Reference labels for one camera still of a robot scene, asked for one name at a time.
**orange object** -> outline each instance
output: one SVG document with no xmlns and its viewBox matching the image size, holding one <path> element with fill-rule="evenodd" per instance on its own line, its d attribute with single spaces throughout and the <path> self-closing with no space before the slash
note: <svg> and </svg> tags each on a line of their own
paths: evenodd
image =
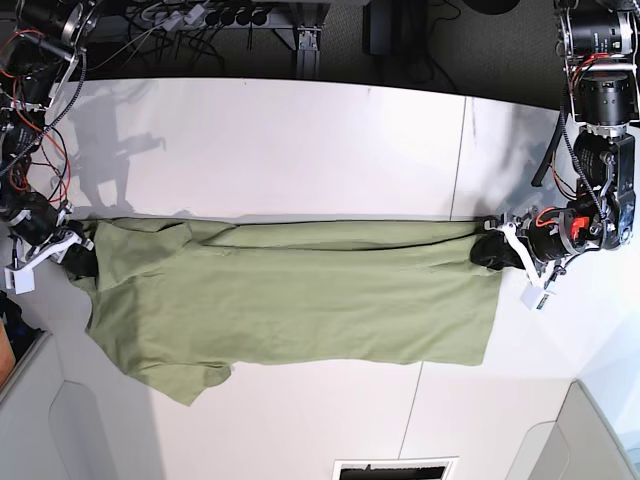
<svg viewBox="0 0 640 480">
<path fill-rule="evenodd" d="M 589 228 L 589 217 L 576 217 L 571 224 L 571 240 L 575 240 L 580 235 L 580 230 Z"/>
<path fill-rule="evenodd" d="M 556 210 L 556 207 L 549 207 L 549 208 L 545 208 L 543 211 L 541 211 L 538 216 L 536 217 L 536 227 L 540 228 L 540 227 L 546 227 L 547 225 L 552 225 L 554 223 L 556 223 L 555 219 L 551 219 L 551 220 L 547 220 L 546 222 L 542 222 L 540 219 L 542 218 L 542 215 L 544 215 L 547 212 L 550 212 L 552 210 Z"/>
<path fill-rule="evenodd" d="M 4 325 L 0 321 L 0 386 L 9 378 L 9 374 L 15 365 L 16 357 L 13 355 L 9 338 L 4 331 Z"/>
</svg>

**white bracket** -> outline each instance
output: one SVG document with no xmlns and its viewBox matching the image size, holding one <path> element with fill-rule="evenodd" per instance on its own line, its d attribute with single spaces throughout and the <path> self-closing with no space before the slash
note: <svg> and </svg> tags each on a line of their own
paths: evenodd
<svg viewBox="0 0 640 480">
<path fill-rule="evenodd" d="M 500 225 L 497 230 L 504 234 L 505 239 L 518 254 L 522 265 L 524 266 L 530 285 L 522 293 L 520 300 L 531 310 L 541 310 L 553 292 L 547 290 L 546 282 L 538 275 L 533 259 L 529 254 L 529 250 L 525 247 L 516 235 L 517 227 L 513 222 L 507 222 Z"/>
<path fill-rule="evenodd" d="M 68 230 L 62 240 L 46 246 L 26 263 L 19 262 L 17 266 L 7 265 L 4 267 L 7 290 L 15 290 L 17 295 L 35 290 L 36 281 L 33 269 L 49 257 L 54 257 L 56 262 L 60 263 L 69 247 L 74 244 L 82 244 L 82 239 L 77 233 Z"/>
</svg>

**shirt sleeve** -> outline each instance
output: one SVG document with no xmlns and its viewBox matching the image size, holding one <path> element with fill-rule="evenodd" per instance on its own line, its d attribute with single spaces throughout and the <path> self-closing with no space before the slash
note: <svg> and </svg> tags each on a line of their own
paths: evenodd
<svg viewBox="0 0 640 480">
<path fill-rule="evenodd" d="M 129 376 L 189 406 L 207 388 L 224 383 L 231 376 L 231 367 L 160 364 L 129 372 Z"/>
</svg>

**dark floor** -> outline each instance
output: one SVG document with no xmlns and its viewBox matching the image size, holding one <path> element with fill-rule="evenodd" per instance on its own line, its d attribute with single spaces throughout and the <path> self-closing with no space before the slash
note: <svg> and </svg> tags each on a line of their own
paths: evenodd
<svg viewBox="0 0 640 480">
<path fill-rule="evenodd" d="M 455 21 L 437 24 L 430 49 L 460 92 L 557 108 L 563 73 L 555 54 L 557 30 L 551 2 L 521 0 L 510 13 L 486 16 L 469 9 L 461 0 L 451 1 L 462 14 Z M 448 5 L 429 9 L 432 19 L 453 13 Z M 331 7 L 322 42 L 320 80 L 451 91 L 439 73 L 425 83 L 410 81 L 400 60 L 387 60 L 381 68 L 379 60 L 363 53 L 362 29 L 362 7 Z M 227 76 L 291 78 L 292 54 L 275 34 L 254 30 L 251 49 L 247 48 L 247 39 L 246 30 L 223 30 L 216 36 L 214 45 L 226 59 Z M 188 62 L 191 53 L 185 55 L 188 58 L 182 60 L 179 55 L 178 66 L 163 60 L 166 68 L 160 74 L 184 75 L 184 62 Z M 148 66 L 133 60 L 125 69 L 115 69 L 108 75 L 128 77 L 148 72 Z M 193 74 L 215 76 L 221 72 L 213 57 L 202 57 Z"/>
</svg>

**green shirt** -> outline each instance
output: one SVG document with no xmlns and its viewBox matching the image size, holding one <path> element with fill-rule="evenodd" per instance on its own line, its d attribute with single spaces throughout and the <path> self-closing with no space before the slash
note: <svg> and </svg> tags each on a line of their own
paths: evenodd
<svg viewBox="0 0 640 480">
<path fill-rule="evenodd" d="M 94 225 L 91 337 L 125 374 L 190 404 L 236 361 L 478 365 L 500 275 L 473 223 Z"/>
</svg>

